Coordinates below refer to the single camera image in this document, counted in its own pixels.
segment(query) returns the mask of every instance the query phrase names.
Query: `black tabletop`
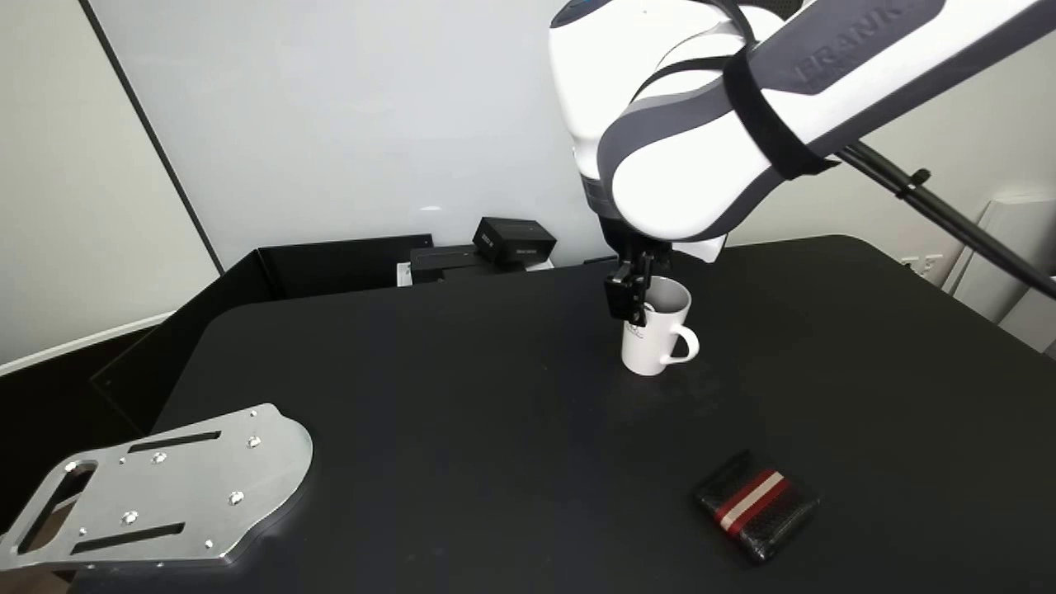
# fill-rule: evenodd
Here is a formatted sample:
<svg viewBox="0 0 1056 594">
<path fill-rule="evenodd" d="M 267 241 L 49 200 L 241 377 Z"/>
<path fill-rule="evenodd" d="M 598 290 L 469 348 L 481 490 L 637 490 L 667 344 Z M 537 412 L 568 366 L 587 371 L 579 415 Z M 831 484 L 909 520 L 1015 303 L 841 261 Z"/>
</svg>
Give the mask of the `black tabletop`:
<svg viewBox="0 0 1056 594">
<path fill-rule="evenodd" d="M 229 577 L 79 594 L 1052 592 L 1056 366 L 860 241 L 674 261 L 706 358 L 618 365 L 608 268 L 257 303 L 163 412 L 277 402 L 316 439 L 300 520 Z M 753 569 L 691 502 L 739 449 L 822 494 Z"/>
</svg>

